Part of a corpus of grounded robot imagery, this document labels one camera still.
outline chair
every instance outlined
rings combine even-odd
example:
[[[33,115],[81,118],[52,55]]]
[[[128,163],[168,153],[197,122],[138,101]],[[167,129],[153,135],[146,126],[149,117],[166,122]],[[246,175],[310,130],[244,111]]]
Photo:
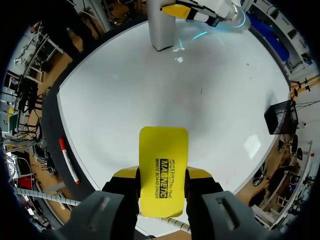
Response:
[[[293,138],[289,142],[283,142],[282,140],[279,140],[278,142],[278,152],[285,146],[291,146],[291,152],[294,154],[298,149],[298,135],[293,135]]]
[[[264,114],[271,135],[294,135],[298,126],[296,103],[292,100],[271,105]]]
[[[264,162],[253,176],[253,179],[252,179],[253,186],[256,187],[262,183],[262,181],[265,179],[265,176],[267,174],[267,170],[268,170],[268,166]]]
[[[277,189],[280,182],[284,178],[285,171],[291,171],[294,169],[295,169],[295,166],[289,165],[289,166],[281,166],[277,170],[275,170],[274,174],[272,175],[269,181],[269,186],[267,188],[271,195],[274,193],[274,191]]]

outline black chair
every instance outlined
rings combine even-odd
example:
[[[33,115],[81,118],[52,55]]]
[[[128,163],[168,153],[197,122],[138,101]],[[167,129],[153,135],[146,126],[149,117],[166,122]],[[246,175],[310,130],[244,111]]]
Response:
[[[294,135],[298,126],[295,101],[288,100],[271,105],[265,112],[264,119],[271,135]]]
[[[254,195],[250,199],[249,207],[252,207],[253,205],[259,206],[265,199],[265,195],[266,195],[266,189],[263,188],[260,192],[258,192],[256,195]]]
[[[277,189],[279,186],[281,180],[285,176],[285,171],[292,171],[295,169],[295,166],[289,165],[289,166],[281,166],[277,170],[275,170],[274,174],[272,175],[270,181],[269,181],[269,186],[268,186],[268,191],[270,195],[274,193],[274,191]]]

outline cable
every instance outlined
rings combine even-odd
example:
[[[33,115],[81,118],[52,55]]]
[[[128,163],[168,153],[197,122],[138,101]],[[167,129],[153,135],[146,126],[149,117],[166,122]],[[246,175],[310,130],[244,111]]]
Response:
[[[11,175],[11,176],[10,176],[10,178],[8,180],[8,183],[10,183],[12,181],[12,179],[14,178],[15,174],[16,174],[16,166],[15,166],[15,164],[10,163],[10,162],[7,162],[6,164],[13,166],[13,173],[12,174],[11,174],[11,172],[9,170],[9,175]]]
[[[38,119],[39,119],[40,117],[39,117],[37,111],[36,111],[35,109],[33,109],[33,111],[34,111],[35,115],[36,115],[36,116],[38,117]]]
[[[318,101],[303,102],[303,103],[296,103],[296,105],[302,105],[302,104],[314,104],[314,103],[318,103],[318,102],[320,102],[320,100],[318,100]]]
[[[40,191],[33,191],[33,190],[28,190],[28,189],[23,189],[18,187],[13,187],[13,192],[19,195],[27,195],[27,196],[36,197],[36,198],[47,199],[50,201],[67,204],[71,206],[78,206],[81,203],[80,201],[71,200],[71,199],[67,199],[67,198],[63,198],[55,195],[49,195]]]
[[[180,228],[182,231],[185,231],[187,233],[191,233],[191,228],[190,228],[190,225],[187,224],[187,223],[184,223],[182,221],[179,221],[179,220],[176,220],[176,219],[173,219],[171,217],[163,217],[163,218],[160,218],[160,217],[146,217],[146,216],[143,216],[141,212],[139,212],[139,217],[142,217],[142,218],[145,218],[145,219],[157,219],[157,220],[160,220],[161,222],[165,222],[169,225],[173,225],[174,227],[178,227]]]
[[[121,2],[120,0],[117,0],[117,1],[120,4],[129,4],[129,3],[133,2],[134,0],[130,0],[130,1],[127,1],[127,2]]]
[[[267,9],[266,14],[268,14],[270,8],[272,8],[272,7],[275,8],[275,9],[277,9],[275,6],[270,6],[270,7]]]
[[[68,3],[70,3],[71,5],[73,5],[74,7],[76,6],[72,1],[66,0]],[[86,11],[81,10],[81,12],[83,12],[84,14],[89,15],[90,17],[95,18],[95,16],[92,16],[90,13],[87,13]]]
[[[303,108],[305,108],[305,107],[309,107],[309,106],[311,106],[311,105],[313,105],[313,104],[316,104],[316,103],[319,103],[319,102],[320,102],[320,100],[319,100],[319,101],[315,101],[315,102],[310,103],[310,104],[305,105],[305,106],[297,106],[296,108],[299,108],[299,109],[297,109],[297,111],[299,111],[299,110],[301,110],[301,109],[303,109]]]
[[[19,194],[19,195],[27,195],[27,196],[36,197],[36,198],[47,199],[50,201],[54,201],[54,202],[58,202],[58,203],[62,203],[62,204],[67,204],[67,205],[71,205],[71,206],[78,206],[81,203],[80,201],[71,200],[71,199],[67,199],[67,198],[63,198],[63,197],[59,197],[59,196],[55,196],[55,195],[49,195],[49,194],[46,194],[46,193],[43,193],[40,191],[22,189],[22,188],[18,188],[18,187],[13,187],[13,192],[16,194]],[[145,219],[151,218],[151,217],[143,216],[141,214],[141,212],[139,212],[138,216],[145,218]],[[182,221],[173,219],[171,217],[163,217],[163,218],[155,217],[154,219],[160,220],[161,222],[165,222],[165,223],[172,225],[174,227],[178,227],[187,233],[191,233],[190,225],[187,223],[184,223]]]

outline white cable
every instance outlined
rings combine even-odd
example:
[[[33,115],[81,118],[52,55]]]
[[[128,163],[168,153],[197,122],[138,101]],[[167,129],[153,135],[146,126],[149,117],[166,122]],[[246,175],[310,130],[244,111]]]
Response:
[[[130,0],[130,1],[127,1],[127,2],[120,2],[120,0],[118,0],[118,3],[120,3],[120,4],[129,4],[129,3],[131,3],[131,2],[133,2],[134,0]]]
[[[12,181],[12,179],[14,178],[15,174],[16,174],[16,165],[14,163],[10,163],[10,162],[6,162],[6,164],[13,166],[13,173],[11,173],[10,167],[9,167],[9,175],[11,175],[11,176],[10,176],[10,178],[8,180],[8,183],[10,183]]]
[[[190,228],[190,225],[187,224],[187,223],[184,223],[182,221],[179,221],[179,220],[176,220],[176,219],[173,219],[171,217],[163,217],[163,218],[160,218],[160,217],[146,217],[146,216],[143,216],[141,214],[141,212],[139,212],[139,217],[142,217],[142,218],[145,218],[145,219],[157,219],[157,220],[160,220],[161,222],[165,222],[169,225],[172,225],[174,227],[177,227],[179,229],[181,229],[182,231],[185,231],[189,234],[191,234],[191,228]]]
[[[72,206],[78,206],[81,202],[76,201],[76,200],[71,200],[55,195],[49,195],[40,191],[33,191],[33,190],[28,190],[28,189],[23,189],[23,188],[18,188],[18,187],[13,187],[13,192],[19,195],[27,195],[31,197],[36,197],[36,198],[41,198],[41,199],[47,199],[50,201],[62,203],[62,204],[68,204]]]
[[[81,202],[80,201],[76,201],[76,200],[71,200],[71,199],[67,199],[67,198],[63,198],[63,197],[59,197],[59,196],[55,196],[55,195],[49,195],[40,191],[33,191],[33,190],[28,190],[28,189],[22,189],[22,188],[18,188],[18,187],[14,187],[13,188],[14,193],[19,194],[19,195],[27,195],[27,196],[31,196],[31,197],[36,197],[36,198],[41,198],[41,199],[47,199],[50,201],[54,201],[54,202],[58,202],[58,203],[62,203],[62,204],[68,204],[68,205],[72,205],[72,206],[78,206]],[[182,221],[173,219],[171,217],[163,217],[163,218],[159,218],[159,217],[145,217],[141,214],[141,212],[139,212],[139,217],[145,218],[145,219],[157,219],[160,220],[161,222],[165,222],[169,225],[172,225],[174,227],[177,227],[189,234],[191,234],[191,228],[190,225],[187,223],[184,223]]]
[[[74,4],[72,1],[66,0],[68,3],[70,3],[71,5],[73,5],[74,7],[76,6],[76,4]],[[92,17],[93,19],[96,19],[94,16],[92,16],[90,13],[87,13],[86,11],[80,10],[81,12],[83,12],[84,14],[87,14],[88,16]]]

